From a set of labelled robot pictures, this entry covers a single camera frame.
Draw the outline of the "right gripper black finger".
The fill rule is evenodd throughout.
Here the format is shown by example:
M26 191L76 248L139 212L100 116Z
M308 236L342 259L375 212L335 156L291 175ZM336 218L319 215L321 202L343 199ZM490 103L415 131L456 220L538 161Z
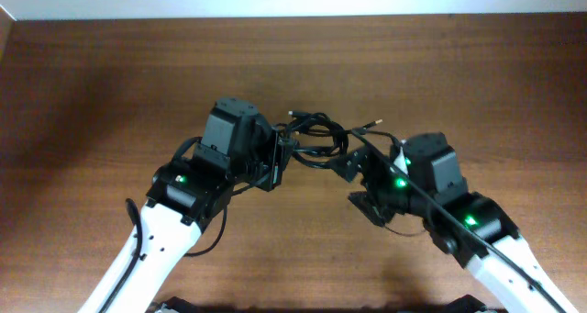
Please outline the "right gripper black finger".
M366 191L351 192L348 195L349 202L356 207L373 225L384 227L387 220L379 214Z
M362 172L363 164L367 161L368 153L367 148L358 148L331 159L327 162L327 166L343 180L351 183Z

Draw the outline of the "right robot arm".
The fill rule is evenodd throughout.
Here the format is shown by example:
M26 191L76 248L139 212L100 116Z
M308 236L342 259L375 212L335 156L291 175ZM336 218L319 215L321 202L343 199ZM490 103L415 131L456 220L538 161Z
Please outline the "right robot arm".
M395 140L388 155L365 141L329 167L362 190L349 201L375 226L412 215L509 312L573 312L520 229L490 197L470 191L457 154L441 132Z

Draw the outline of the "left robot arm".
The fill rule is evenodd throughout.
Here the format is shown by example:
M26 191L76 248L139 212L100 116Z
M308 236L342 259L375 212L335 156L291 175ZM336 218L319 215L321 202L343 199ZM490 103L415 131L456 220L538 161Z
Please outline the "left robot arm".
M296 144L253 104L217 100L203 135L186 140L153 175L143 207L126 201L133 230L81 310L147 311L175 265L227 209L235 186L273 190Z

